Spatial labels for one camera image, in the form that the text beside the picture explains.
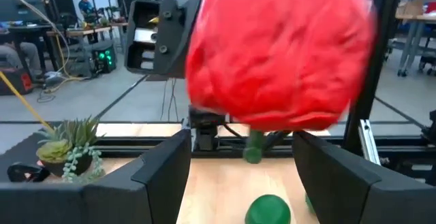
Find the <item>workshop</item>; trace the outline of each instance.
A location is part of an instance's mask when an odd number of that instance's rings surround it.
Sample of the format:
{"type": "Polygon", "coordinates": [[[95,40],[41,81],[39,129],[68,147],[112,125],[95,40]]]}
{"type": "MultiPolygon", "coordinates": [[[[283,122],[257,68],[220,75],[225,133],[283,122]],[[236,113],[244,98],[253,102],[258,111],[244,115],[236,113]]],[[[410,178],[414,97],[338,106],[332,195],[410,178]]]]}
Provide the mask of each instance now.
{"type": "Polygon", "coordinates": [[[436,0],[0,1],[0,223],[435,223],[436,0]]]}

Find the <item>succulent plant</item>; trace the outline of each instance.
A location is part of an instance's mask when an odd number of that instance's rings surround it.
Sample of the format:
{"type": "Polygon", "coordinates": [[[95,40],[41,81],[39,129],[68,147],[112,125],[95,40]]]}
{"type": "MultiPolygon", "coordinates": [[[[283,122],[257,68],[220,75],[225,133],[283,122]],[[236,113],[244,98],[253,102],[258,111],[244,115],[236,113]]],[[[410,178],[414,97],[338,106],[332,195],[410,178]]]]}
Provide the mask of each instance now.
{"type": "Polygon", "coordinates": [[[36,155],[45,162],[63,163],[67,161],[71,148],[72,144],[65,139],[47,142],[36,151],[36,155]]]}
{"type": "Polygon", "coordinates": [[[55,127],[53,131],[47,129],[38,131],[38,134],[44,136],[44,139],[40,140],[38,143],[67,140],[74,147],[84,146],[86,143],[92,146],[97,141],[97,124],[98,119],[91,117],[84,120],[63,121],[61,125],[55,127]]]}

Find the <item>potted plant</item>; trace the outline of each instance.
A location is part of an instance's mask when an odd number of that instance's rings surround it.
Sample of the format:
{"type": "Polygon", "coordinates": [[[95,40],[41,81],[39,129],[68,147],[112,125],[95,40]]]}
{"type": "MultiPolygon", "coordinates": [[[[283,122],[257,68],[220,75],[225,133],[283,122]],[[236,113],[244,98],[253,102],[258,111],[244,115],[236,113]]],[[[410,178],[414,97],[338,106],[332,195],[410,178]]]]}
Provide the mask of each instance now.
{"type": "Polygon", "coordinates": [[[101,152],[93,146],[97,141],[95,118],[63,121],[58,127],[38,131],[44,139],[36,152],[42,165],[65,182],[87,182],[103,173],[101,152]],[[93,162],[93,170],[83,176],[93,162]]]}

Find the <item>concrete floor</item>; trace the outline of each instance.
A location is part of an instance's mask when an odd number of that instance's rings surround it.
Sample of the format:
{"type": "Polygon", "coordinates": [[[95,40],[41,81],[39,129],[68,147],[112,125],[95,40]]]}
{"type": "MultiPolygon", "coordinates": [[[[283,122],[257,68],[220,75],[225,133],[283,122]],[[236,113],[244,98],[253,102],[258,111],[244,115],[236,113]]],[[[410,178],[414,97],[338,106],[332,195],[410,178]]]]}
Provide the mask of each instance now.
{"type": "MultiPolygon", "coordinates": [[[[385,64],[380,77],[377,96],[395,108],[417,120],[429,125],[429,112],[436,109],[436,77],[419,74],[418,59],[407,78],[399,78],[396,71],[401,52],[395,50],[385,64]]],[[[65,84],[46,103],[38,103],[40,91],[26,95],[27,101],[47,121],[85,118],[99,114],[126,89],[141,78],[131,74],[123,67],[122,56],[119,56],[119,67],[111,74],[86,81],[65,84]]],[[[118,102],[102,116],[102,122],[111,121],[160,121],[165,82],[142,82],[124,99],[118,102]]],[[[174,89],[179,120],[187,116],[189,100],[185,92],[184,80],[178,80],[174,89]]],[[[166,103],[162,121],[176,121],[174,105],[168,117],[168,104],[171,96],[171,81],[166,87],[166,103]]],[[[332,135],[343,135],[347,115],[341,122],[330,128],[332,135]]],[[[31,135],[41,126],[38,124],[15,124],[20,121],[32,123],[32,114],[14,96],[0,97],[0,153],[4,153],[13,145],[31,135]]],[[[391,121],[391,125],[373,125],[375,135],[418,135],[420,129],[415,125],[399,125],[405,119],[378,101],[375,101],[371,113],[371,121],[391,121]]]]}

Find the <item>plant pot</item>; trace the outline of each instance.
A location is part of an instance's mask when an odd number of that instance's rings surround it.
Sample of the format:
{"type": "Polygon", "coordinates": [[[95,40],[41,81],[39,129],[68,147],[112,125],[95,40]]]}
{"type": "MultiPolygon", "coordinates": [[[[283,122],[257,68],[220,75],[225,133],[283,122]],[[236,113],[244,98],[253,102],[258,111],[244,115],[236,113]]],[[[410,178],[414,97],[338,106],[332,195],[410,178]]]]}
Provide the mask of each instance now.
{"type": "MultiPolygon", "coordinates": [[[[78,159],[76,170],[74,170],[74,173],[79,176],[83,174],[83,172],[87,171],[89,169],[89,166],[91,166],[91,163],[93,161],[92,156],[89,155],[83,155],[81,158],[78,159]]],[[[54,174],[55,176],[62,177],[63,175],[63,168],[65,166],[65,162],[62,163],[49,163],[41,160],[42,165],[47,168],[49,172],[54,174]]]]}

